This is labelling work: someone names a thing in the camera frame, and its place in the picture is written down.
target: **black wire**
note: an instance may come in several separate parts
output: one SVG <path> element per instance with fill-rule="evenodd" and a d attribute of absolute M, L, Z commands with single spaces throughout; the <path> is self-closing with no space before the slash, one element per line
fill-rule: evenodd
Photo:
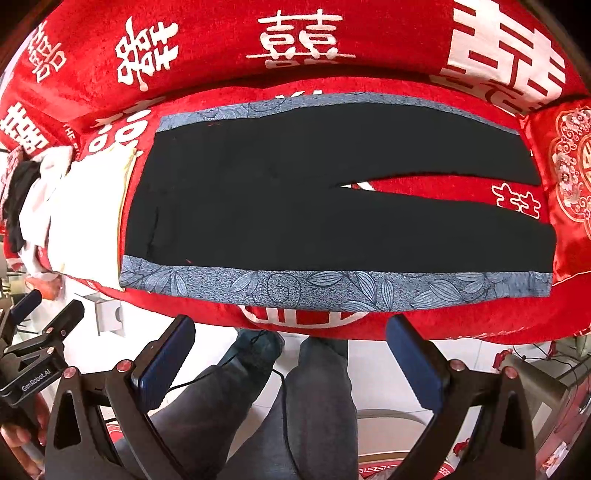
<path fill-rule="evenodd" d="M 515 347 L 515 345 L 511 345 L 511 346 L 513 347 L 513 350 L 515 351 L 515 353 L 517 353 L 517 355 L 518 355 L 519 357 L 521 357 L 521 359 L 522 359 L 523 361 L 525 361 L 525 360 L 545 360 L 545 361 L 547 361 L 547 362 L 558 362 L 558 363 L 560 363 L 560 364 L 566 365 L 567 367 L 570 367 L 570 369 L 569 369 L 569 370 L 567 370 L 566 372 L 564 372 L 564 373 L 562 374 L 562 376 L 565 376 L 565 375 L 568 375 L 569 373 L 572 373 L 572 374 L 574 375 L 574 380 L 575 380 L 575 382 L 576 382 L 577 388 L 576 388 L 576 390 L 575 390 L 574 394 L 572 395 L 572 397 L 569 399 L 569 401 L 568 401 L 568 402 L 567 402 L 567 404 L 566 404 L 566 408 L 564 409 L 564 414 L 563 414 L 563 416 L 562 416 L 562 419 L 560 420 L 560 422 L 558 423 L 558 425 L 557 425 L 557 426 L 556 426 L 556 428 L 554 429 L 554 432 L 555 432 L 555 433 L 558 433 L 558 432 L 561 430 L 561 428 L 562 428 L 562 426 L 563 426 L 563 423 L 564 423 L 564 421 L 565 421 L 565 419 L 566 419 L 566 416 L 568 415 L 568 413 L 569 413 L 569 410 L 570 410 L 570 409 L 573 407 L 573 405 L 574 405 L 574 401 L 575 401 L 575 399 L 576 399 L 576 397 L 577 397 L 577 392 L 578 392 L 578 390 L 579 390 L 579 377 L 577 376 L 576 369 L 577 369 L 578 367 L 580 367 L 581 365 L 583 365 L 583 364 L 584 364 L 584 362 L 585 362 L 585 360 L 583 360 L 583 361 L 580 361 L 580 360 L 577 360 L 577 359 L 575 359 L 574 357 L 569 357 L 568 355 L 564 355 L 565 357 L 571 358 L 572 360 L 574 360 L 574 361 L 576 361 L 576 362 L 577 362 L 577 364 L 576 364 L 576 365 L 571 365 L 570 363 L 563 362 L 562 360 L 558 360 L 557 358 L 548 358 L 548 354 L 547 354 L 546 352 L 544 352 L 544 351 L 543 351 L 543 350 L 542 350 L 542 349 L 541 349 L 539 346 L 537 346 L 536 344 L 534 344 L 534 346 L 535 346 L 535 347 L 536 347 L 538 350 L 540 350 L 540 351 L 541 351 L 541 352 L 542 352 L 544 355 L 546 355 L 546 358 L 528 358 L 528 357 L 526 357 L 525 355 L 521 355 L 521 354 L 520 354 L 520 353 L 517 351 L 517 348 Z M 589 394 L 589 390 L 590 390 L 590 388 L 589 388 L 589 368 L 587 367 L 587 394 Z"/>
<path fill-rule="evenodd" d="M 261 337 L 261 335 L 265 333 L 265 330 L 261 330 L 258 335 L 256 337 L 251 338 L 251 347 L 256 343 L 256 341 Z M 213 369 L 212 371 L 206 373 L 205 375 L 202 375 L 201 377 L 197 377 L 193 380 L 191 380 L 190 382 L 186 382 L 180 385 L 176 385 L 175 387 L 171 387 L 168 389 L 167 393 L 172 392 L 173 390 L 176 390 L 178 388 L 183 388 L 183 387 L 187 387 L 189 385 L 192 385 L 200 380 L 203 380 L 204 378 L 207 378 L 209 375 L 211 375 L 212 373 L 214 373 L 217 369 L 225 367 L 228 363 L 230 363 L 232 360 L 234 360 L 236 358 L 236 356 L 238 355 L 239 352 L 236 352 L 234 355 L 232 355 L 228 360 L 226 360 L 224 363 L 222 363 L 221 365 L 218 365 L 217 368 Z"/>
<path fill-rule="evenodd" d="M 263 335 L 265 333 L 264 330 L 260 331 L 258 333 L 258 335 L 256 337 L 253 337 L 251 339 L 251 347 L 256 343 L 256 341 L 261 337 L 261 335 Z M 236 358 L 236 356 L 238 355 L 238 352 L 235 353 L 234 355 L 232 355 L 228 360 L 226 360 L 224 363 L 222 363 L 221 365 L 218 365 L 217 368 L 213 369 L 212 371 L 208 372 L 207 374 L 201 376 L 201 377 L 197 377 L 194 380 L 191 380 L 190 382 L 186 382 L 184 384 L 180 384 L 180 385 L 176 385 L 175 387 L 171 387 L 168 389 L 168 392 L 172 392 L 173 390 L 176 390 L 178 388 L 182 388 L 182 387 L 186 387 L 188 385 L 192 385 L 200 380 L 203 380 L 204 378 L 208 377 L 209 375 L 211 375 L 212 373 L 214 373 L 217 369 L 225 367 L 228 363 L 230 363 L 232 360 L 234 360 Z M 297 462 L 296 462 L 296 458 L 294 457 L 293 452 L 291 451 L 291 446 L 290 446 L 290 438 L 289 438 L 289 434 L 288 434 L 288 430 L 287 430 L 287 385 L 285 383 L 285 376 L 275 370 L 274 368 L 271 370 L 273 373 L 279 375 L 279 378 L 281 379 L 281 408 L 283 410 L 283 441 L 285 442 L 285 448 L 287 449 L 287 453 L 289 455 L 290 458 L 290 462 L 295 470 L 295 474 L 300 478 L 300 480 L 305 480 L 304 476 L 301 474 L 300 468 L 297 466 Z M 116 421 L 117 419 L 113 418 L 113 419 L 107 419 L 105 420 L 105 424 L 110 423 L 112 421 Z"/>
<path fill-rule="evenodd" d="M 285 448 L 287 449 L 287 453 L 289 454 L 291 464 L 295 470 L 295 474 L 300 480 L 304 480 L 304 476 L 301 474 L 300 469 L 297 466 L 296 458 L 294 457 L 293 452 L 291 451 L 290 447 L 290 438 L 287 431 L 287 385 L 285 384 L 285 377 L 281 372 L 273 369 L 273 373 L 279 375 L 281 378 L 281 389 L 283 394 L 281 395 L 281 408 L 283 409 L 283 441 L 285 442 Z"/>
<path fill-rule="evenodd" d="M 535 343 L 533 343 L 533 345 L 540 351 L 542 352 L 546 358 L 548 358 L 548 356 L 550 355 L 550 351 L 548 350 L 548 353 L 544 352 L 539 346 L 537 346 Z"/>

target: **metal screw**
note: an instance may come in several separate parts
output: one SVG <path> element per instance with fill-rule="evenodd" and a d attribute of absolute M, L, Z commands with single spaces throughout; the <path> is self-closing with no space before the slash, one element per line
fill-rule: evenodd
<path fill-rule="evenodd" d="M 134 366 L 134 363 L 131 360 L 122 360 L 117 364 L 117 371 L 122 373 L 128 372 L 132 366 Z"/>
<path fill-rule="evenodd" d="M 72 378 L 74 375 L 76 375 L 78 370 L 76 370 L 76 367 L 68 367 L 64 370 L 64 378 Z"/>
<path fill-rule="evenodd" d="M 462 372 L 466 369 L 466 364 L 461 360 L 458 360 L 457 358 L 455 358 L 454 360 L 450 360 L 449 366 L 452 368 L 452 370 L 455 370 L 456 372 Z"/>
<path fill-rule="evenodd" d="M 505 367 L 503 369 L 503 373 L 512 380 L 516 379 L 519 376 L 519 372 L 515 370 L 515 368 L 513 367 Z"/>

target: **blue floral fabric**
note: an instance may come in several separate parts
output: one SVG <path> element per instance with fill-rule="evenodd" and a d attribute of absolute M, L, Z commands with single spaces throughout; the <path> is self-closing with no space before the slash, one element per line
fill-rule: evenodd
<path fill-rule="evenodd" d="M 519 135 L 516 130 L 494 124 L 474 115 L 454 108 L 444 103 L 433 102 L 422 98 L 409 97 L 404 95 L 392 95 L 390 93 L 375 92 L 354 92 L 354 93 L 324 93 L 322 95 L 302 95 L 297 97 L 275 98 L 262 100 L 260 102 L 236 103 L 234 105 L 218 106 L 190 113 L 174 113 L 160 119 L 160 125 L 156 132 L 172 130 L 182 125 L 196 124 L 199 122 L 210 122 L 217 120 L 231 120 L 237 118 L 260 118 L 275 113 L 287 112 L 296 108 L 340 105 L 342 103 L 383 103 L 389 105 L 414 105 L 426 108 L 433 108 L 442 112 L 454 113 L 464 116 L 480 123 L 490 125 L 508 133 Z"/>
<path fill-rule="evenodd" d="M 170 267 L 125 255 L 119 282 L 175 297 L 330 312 L 405 312 L 506 297 L 547 297 L 539 272 L 384 273 Z"/>

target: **shoe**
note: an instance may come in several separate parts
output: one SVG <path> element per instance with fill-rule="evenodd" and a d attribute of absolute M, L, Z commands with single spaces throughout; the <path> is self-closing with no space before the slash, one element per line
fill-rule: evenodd
<path fill-rule="evenodd" d="M 285 340 L 279 333 L 270 330 L 251 330 L 236 328 L 236 341 L 220 361 L 236 354 L 242 362 L 258 367 L 273 366 L 283 352 Z"/>

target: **floor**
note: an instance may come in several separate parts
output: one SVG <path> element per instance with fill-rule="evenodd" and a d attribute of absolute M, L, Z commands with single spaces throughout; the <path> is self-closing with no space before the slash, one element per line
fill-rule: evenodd
<path fill-rule="evenodd" d="M 88 287 L 73 280 L 67 280 L 63 298 L 54 302 L 44 300 L 42 306 L 31 315 L 32 324 L 27 324 L 28 327 L 35 331 L 43 329 L 67 302 L 93 293 L 95 292 Z M 92 310 L 91 304 L 91 308 L 86 308 L 85 318 L 64 343 L 66 361 L 69 365 L 77 366 L 84 373 L 108 370 L 113 368 L 119 360 L 135 358 L 147 342 L 158 338 L 166 330 L 172 320 L 122 303 L 119 318 L 124 326 L 123 332 L 102 332 L 99 335 Z M 286 334 L 284 337 L 284 353 L 277 361 L 276 368 L 286 373 L 295 366 L 300 343 L 305 337 L 293 334 Z M 209 365 L 216 364 L 235 338 L 236 331 L 232 328 L 197 324 L 195 344 L 173 385 L 190 381 Z M 470 369 L 480 371 L 493 371 L 495 355 L 511 347 L 478 339 L 441 340 L 436 341 L 435 344 L 446 358 L 459 358 Z M 517 348 L 521 355 L 531 355 L 534 349 L 533 346 L 517 346 Z M 422 409 L 417 402 L 385 342 L 350 341 L 349 376 L 353 385 L 353 399 L 358 410 L 397 410 L 410 413 L 425 424 L 431 419 L 432 413 Z M 230 453 L 260 425 L 275 400 L 279 386 L 279 377 L 272 375 L 238 432 Z M 46 393 L 48 398 L 51 397 L 51 389 Z M 179 393 L 180 390 L 169 393 L 163 406 L 173 401 Z M 470 436 L 477 417 L 478 408 L 472 408 L 457 441 L 464 441 Z M 452 464 L 457 463 L 457 458 L 453 454 L 450 454 L 449 460 Z"/>

